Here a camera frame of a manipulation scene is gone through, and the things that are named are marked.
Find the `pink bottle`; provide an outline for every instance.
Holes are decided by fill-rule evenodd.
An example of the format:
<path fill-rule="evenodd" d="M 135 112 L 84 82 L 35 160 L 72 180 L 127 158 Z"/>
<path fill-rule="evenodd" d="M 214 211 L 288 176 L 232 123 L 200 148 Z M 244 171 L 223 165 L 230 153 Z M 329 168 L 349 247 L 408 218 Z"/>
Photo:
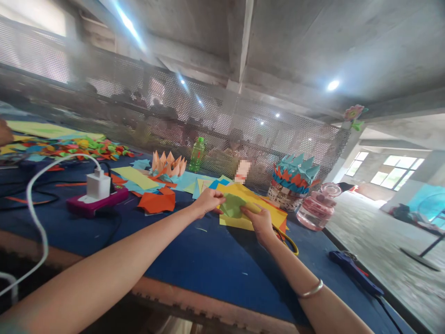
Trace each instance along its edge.
<path fill-rule="evenodd" d="M 335 183 L 323 184 L 320 187 L 320 192 L 313 191 L 304 200 L 297 213 L 299 222 L 313 231 L 324 229 L 337 205 L 333 198 L 341 193 L 342 190 Z"/>

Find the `metal mesh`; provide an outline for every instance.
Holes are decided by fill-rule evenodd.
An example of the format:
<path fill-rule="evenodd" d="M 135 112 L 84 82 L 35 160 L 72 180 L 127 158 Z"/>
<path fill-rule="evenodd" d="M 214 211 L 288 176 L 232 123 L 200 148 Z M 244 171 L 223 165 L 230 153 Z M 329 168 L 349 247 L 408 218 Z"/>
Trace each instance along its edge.
<path fill-rule="evenodd" d="M 0 19 L 0 63 L 2 89 L 30 99 L 31 112 L 187 159 L 202 136 L 203 168 L 233 177 L 239 159 L 250 159 L 246 184 L 257 188 L 268 187 L 286 154 L 314 156 L 323 180 L 350 134 L 8 19 Z"/>

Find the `bracelet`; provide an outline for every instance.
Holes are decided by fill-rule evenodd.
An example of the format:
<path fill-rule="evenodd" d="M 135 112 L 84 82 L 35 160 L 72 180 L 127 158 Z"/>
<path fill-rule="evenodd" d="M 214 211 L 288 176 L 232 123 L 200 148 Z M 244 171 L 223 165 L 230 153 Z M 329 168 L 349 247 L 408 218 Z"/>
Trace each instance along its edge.
<path fill-rule="evenodd" d="M 309 292 L 306 292 L 306 293 L 304 293 L 304 294 L 302 294 L 302 295 L 299 295 L 298 296 L 298 298 L 302 298 L 302 299 L 305 299 L 305 298 L 309 298 L 309 297 L 311 297 L 311 296 L 313 296 L 314 294 L 316 294 L 317 292 L 319 292 L 320 290 L 321 290 L 321 288 L 323 287 L 323 281 L 320 279 L 319 280 L 319 282 L 318 282 L 318 285 L 316 286 L 316 287 L 314 287 L 311 291 L 309 291 Z"/>

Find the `green bottle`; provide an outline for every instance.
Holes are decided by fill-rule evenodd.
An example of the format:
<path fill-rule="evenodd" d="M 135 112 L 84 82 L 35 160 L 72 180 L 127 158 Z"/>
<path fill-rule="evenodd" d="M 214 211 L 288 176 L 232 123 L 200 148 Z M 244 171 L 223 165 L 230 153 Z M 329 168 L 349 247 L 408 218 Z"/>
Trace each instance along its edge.
<path fill-rule="evenodd" d="M 193 144 L 193 151 L 191 153 L 189 171 L 197 173 L 201 166 L 201 160 L 203 158 L 205 150 L 204 138 L 198 137 L 198 140 Z"/>

